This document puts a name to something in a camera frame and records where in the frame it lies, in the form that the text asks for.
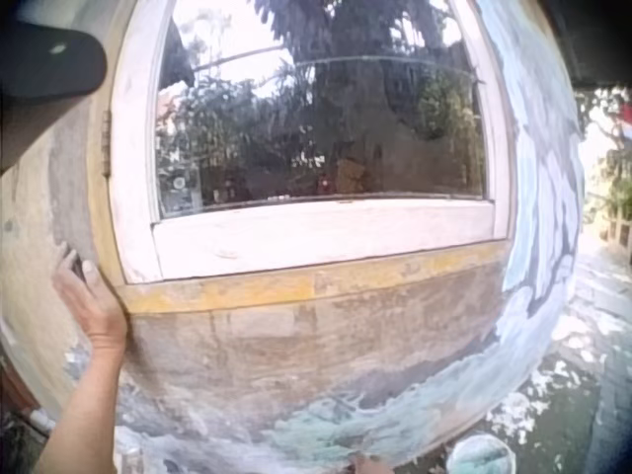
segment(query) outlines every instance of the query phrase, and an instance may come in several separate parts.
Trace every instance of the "paint bucket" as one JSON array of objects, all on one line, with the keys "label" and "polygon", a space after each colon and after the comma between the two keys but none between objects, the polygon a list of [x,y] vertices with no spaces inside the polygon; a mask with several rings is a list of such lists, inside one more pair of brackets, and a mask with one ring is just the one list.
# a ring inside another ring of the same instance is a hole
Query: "paint bucket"
[{"label": "paint bucket", "polygon": [[447,458],[447,474],[515,474],[515,454],[490,434],[476,434],[456,444]]}]

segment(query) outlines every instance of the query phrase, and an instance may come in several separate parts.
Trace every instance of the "window glass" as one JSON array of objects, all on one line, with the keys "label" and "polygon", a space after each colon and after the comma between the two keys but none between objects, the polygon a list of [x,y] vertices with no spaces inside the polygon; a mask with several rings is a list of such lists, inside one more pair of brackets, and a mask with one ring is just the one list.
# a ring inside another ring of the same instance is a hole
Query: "window glass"
[{"label": "window glass", "polygon": [[619,244],[623,247],[628,246],[628,240],[630,238],[630,226],[629,225],[621,225],[621,235],[619,235]]},{"label": "window glass", "polygon": [[442,0],[179,0],[156,111],[162,217],[485,197],[476,78]]}]

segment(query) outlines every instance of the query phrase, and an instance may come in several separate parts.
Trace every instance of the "ground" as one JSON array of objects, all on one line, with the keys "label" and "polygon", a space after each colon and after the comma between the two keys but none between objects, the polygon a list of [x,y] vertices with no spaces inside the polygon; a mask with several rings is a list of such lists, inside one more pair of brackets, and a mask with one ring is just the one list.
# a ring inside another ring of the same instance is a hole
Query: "ground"
[{"label": "ground", "polygon": [[515,453],[517,474],[613,472],[632,427],[632,272],[586,231],[576,286],[548,355],[519,389],[459,439],[397,474],[442,474],[468,436],[488,433]]}]

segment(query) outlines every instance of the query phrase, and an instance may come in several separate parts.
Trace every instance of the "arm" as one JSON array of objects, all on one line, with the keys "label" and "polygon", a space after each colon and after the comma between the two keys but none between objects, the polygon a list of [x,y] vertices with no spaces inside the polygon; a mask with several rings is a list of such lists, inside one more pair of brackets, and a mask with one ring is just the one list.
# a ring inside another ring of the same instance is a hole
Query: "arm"
[{"label": "arm", "polygon": [[38,474],[112,474],[119,373],[127,322],[101,274],[84,262],[84,281],[73,271],[77,260],[63,246],[53,286],[92,344],[92,357],[36,467]]},{"label": "arm", "polygon": [[393,474],[393,470],[384,464],[378,456],[366,458],[362,453],[354,454],[352,466],[355,474]]}]

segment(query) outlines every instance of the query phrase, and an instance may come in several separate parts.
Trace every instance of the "white window frame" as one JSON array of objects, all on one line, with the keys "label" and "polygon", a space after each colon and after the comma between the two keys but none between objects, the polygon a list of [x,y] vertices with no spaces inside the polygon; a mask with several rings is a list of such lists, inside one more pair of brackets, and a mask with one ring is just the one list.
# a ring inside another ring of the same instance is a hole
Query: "white window frame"
[{"label": "white window frame", "polygon": [[451,6],[480,80],[488,200],[289,202],[160,220],[155,114],[175,2],[137,1],[117,66],[110,197],[127,282],[294,268],[507,237],[510,154],[501,85],[468,0],[452,0]]}]

